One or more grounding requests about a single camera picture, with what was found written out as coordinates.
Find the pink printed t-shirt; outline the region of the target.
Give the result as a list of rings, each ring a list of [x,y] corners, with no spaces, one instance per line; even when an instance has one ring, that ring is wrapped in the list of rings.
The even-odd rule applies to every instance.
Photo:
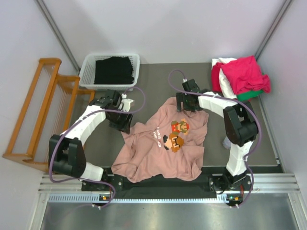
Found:
[[[208,120],[207,112],[179,112],[176,99],[167,99],[146,123],[137,122],[129,134],[122,134],[124,145],[111,167],[113,174],[132,183],[157,175],[195,180],[203,166]]]

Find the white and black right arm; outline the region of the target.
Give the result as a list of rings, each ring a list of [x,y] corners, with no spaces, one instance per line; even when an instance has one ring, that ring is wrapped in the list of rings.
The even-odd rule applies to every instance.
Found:
[[[184,91],[176,93],[178,111],[206,109],[224,119],[226,137],[230,141],[229,160],[223,173],[224,184],[228,189],[236,189],[246,177],[247,154],[259,131],[250,103],[201,90],[194,79],[184,79],[182,86]]]

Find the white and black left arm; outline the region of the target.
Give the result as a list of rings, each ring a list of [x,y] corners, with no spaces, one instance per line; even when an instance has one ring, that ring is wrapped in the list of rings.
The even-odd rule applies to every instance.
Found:
[[[104,169],[86,160],[84,145],[99,124],[129,133],[134,103],[126,94],[107,90],[99,99],[93,99],[76,122],[60,135],[54,134],[49,140],[49,173],[59,173],[76,179],[91,180],[98,190],[107,188],[109,179]]]

